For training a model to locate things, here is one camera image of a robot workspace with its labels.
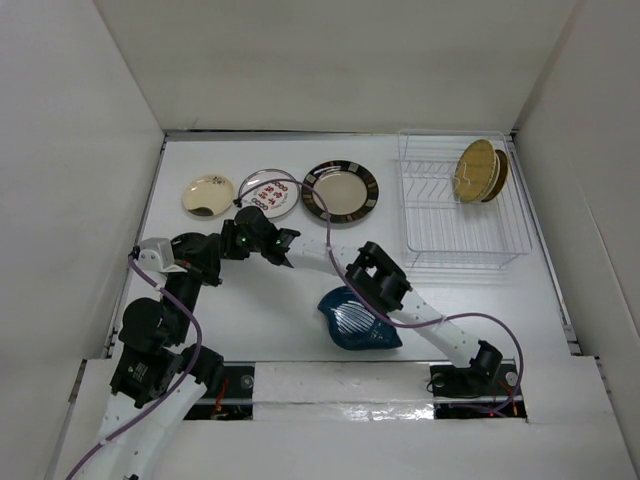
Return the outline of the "dark brown yellow plate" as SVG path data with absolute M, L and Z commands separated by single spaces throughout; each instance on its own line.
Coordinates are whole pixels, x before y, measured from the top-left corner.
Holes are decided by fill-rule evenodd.
M 490 202 L 494 200 L 502 191 L 508 178 L 509 160 L 507 154 L 503 150 L 497 149 L 496 155 L 499 163 L 497 179 L 489 194 L 483 199 L 484 202 Z

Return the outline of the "cream plate with small flowers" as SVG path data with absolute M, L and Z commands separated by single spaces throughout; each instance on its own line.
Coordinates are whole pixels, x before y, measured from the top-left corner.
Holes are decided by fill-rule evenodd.
M 494 172 L 492 174 L 492 178 L 491 178 L 491 181 L 489 183 L 488 190 L 483 195 L 483 197 L 481 198 L 481 202 L 482 203 L 489 202 L 491 199 L 494 198 L 494 191 L 496 190 L 496 187 L 497 187 L 497 185 L 499 183 L 500 173 L 502 171 L 502 160 L 501 160 L 500 153 L 501 153 L 500 150 L 496 150 L 495 151 L 495 155 L 494 155 L 495 169 L 494 169 Z

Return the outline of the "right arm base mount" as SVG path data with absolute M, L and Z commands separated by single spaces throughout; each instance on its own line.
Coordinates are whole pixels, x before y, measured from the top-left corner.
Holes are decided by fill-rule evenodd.
M 433 396 L 436 420 L 527 418 L 524 398 L 518 394 L 498 413 L 515 386 L 518 372 L 513 363 L 503 363 L 491 384 L 473 380 L 462 369 L 449 364 L 432 364 L 426 390 Z

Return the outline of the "cream plate with black brushstroke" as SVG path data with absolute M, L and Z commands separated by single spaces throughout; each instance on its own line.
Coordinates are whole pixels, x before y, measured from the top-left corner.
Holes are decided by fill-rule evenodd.
M 192 181 L 182 194 L 182 205 L 192 215 L 215 217 L 233 204 L 233 183 L 223 175 L 210 174 Z

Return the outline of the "black rimmed beige plate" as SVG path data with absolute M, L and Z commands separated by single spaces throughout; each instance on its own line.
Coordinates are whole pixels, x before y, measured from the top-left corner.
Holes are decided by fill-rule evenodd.
M 303 178 L 302 204 L 315 218 L 332 224 L 363 220 L 377 205 L 380 189 L 364 166 L 348 160 L 330 160 L 312 168 Z

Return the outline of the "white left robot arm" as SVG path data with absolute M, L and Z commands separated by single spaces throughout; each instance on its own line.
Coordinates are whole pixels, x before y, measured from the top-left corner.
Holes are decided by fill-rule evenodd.
M 224 383 L 224 359 L 204 346 L 194 316 L 201 287 L 221 282 L 219 235 L 149 238 L 128 263 L 160 296 L 125 308 L 98 438 L 71 479 L 150 478 L 188 411 Z

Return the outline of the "blue leaf shaped dish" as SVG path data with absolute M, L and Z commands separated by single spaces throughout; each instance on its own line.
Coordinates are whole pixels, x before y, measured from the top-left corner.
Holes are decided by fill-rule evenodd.
M 333 342 L 347 351 L 395 350 L 403 346 L 397 330 L 377 319 L 346 286 L 328 292 L 317 310 Z

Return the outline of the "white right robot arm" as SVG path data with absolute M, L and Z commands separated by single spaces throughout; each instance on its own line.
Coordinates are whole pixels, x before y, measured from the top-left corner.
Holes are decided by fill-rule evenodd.
M 244 260 L 259 253 L 271 264 L 335 275 L 358 301 L 383 321 L 413 329 L 434 345 L 456 368 L 474 393 L 484 393 L 498 381 L 502 353 L 465 332 L 431 307 L 413 289 L 401 267 L 375 242 L 359 248 L 332 246 L 296 230 L 277 228 L 255 207 L 244 207 L 223 222 L 222 257 Z

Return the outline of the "woven bamboo pattern plate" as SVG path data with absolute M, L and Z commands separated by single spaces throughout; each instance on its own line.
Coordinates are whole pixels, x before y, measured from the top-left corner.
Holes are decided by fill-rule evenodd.
M 485 139 L 472 142 L 462 153 L 454 173 L 454 195 L 461 203 L 481 201 L 495 169 L 495 149 Z

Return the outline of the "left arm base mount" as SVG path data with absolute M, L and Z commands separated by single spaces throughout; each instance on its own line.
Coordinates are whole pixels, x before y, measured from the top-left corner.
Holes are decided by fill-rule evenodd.
M 214 393 L 206 393 L 186 414 L 185 420 L 245 421 L 253 418 L 254 363 L 225 366 L 225 379 Z

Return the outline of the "white plate with red characters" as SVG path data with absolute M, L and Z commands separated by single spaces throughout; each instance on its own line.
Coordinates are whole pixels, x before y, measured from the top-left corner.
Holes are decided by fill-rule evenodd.
M 263 169 L 241 183 L 238 198 L 242 206 L 259 207 L 267 218 L 275 219 L 285 216 L 297 205 L 300 187 L 284 170 Z

